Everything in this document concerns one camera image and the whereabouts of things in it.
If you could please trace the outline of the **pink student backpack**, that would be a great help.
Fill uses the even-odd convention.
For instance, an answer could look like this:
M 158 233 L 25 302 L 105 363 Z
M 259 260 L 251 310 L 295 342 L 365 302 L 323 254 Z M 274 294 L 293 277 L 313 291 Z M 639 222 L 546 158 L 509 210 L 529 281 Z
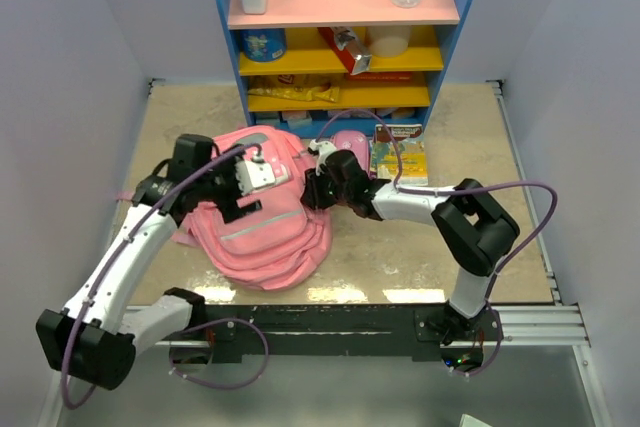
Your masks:
M 327 257 L 332 241 L 330 215 L 301 202 L 305 171 L 315 159 L 296 135 L 271 126 L 253 126 L 214 139 L 223 150 L 236 143 L 259 143 L 276 184 L 242 200 L 262 209 L 224 223 L 213 203 L 201 203 L 172 240 L 200 247 L 228 279 L 257 290 L 283 290 L 309 277 Z

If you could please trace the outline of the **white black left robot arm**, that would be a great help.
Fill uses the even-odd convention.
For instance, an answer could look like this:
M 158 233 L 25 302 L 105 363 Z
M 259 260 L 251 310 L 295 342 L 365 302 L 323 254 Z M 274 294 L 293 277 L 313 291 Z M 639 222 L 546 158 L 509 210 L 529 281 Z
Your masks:
M 135 314 L 126 310 L 151 262 L 200 203 L 214 203 L 224 221 L 233 222 L 261 208 L 239 200 L 273 182 L 257 143 L 221 151 L 202 135 L 178 137 L 172 156 L 136 186 L 125 221 L 91 276 L 61 310 L 46 309 L 36 322 L 64 394 L 71 377 L 113 390 L 157 342 L 175 333 L 196 339 L 210 327 L 203 296 L 181 288 Z

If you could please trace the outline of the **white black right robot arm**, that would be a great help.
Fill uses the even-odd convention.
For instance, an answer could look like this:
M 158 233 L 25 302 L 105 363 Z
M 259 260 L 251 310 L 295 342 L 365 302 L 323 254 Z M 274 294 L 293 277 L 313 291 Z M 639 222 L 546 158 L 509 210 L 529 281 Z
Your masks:
M 303 205 L 346 206 L 375 221 L 402 220 L 436 227 L 459 266 L 452 295 L 425 324 L 443 345 L 469 339 L 481 327 L 497 264 L 520 235 L 516 221 L 474 179 L 442 191 L 403 188 L 372 178 L 350 150 L 313 142 L 316 165 L 305 171 Z

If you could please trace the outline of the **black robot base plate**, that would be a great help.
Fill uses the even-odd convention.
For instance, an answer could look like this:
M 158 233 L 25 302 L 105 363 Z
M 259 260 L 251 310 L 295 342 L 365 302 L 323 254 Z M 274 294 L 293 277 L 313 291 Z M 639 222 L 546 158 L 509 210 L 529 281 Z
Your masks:
M 210 347 L 215 363 L 272 356 L 405 357 L 437 362 L 443 353 L 503 339 L 496 313 L 471 321 L 445 321 L 442 304 L 208 305 L 206 319 L 221 323 L 203 332 L 174 333 L 172 347 Z

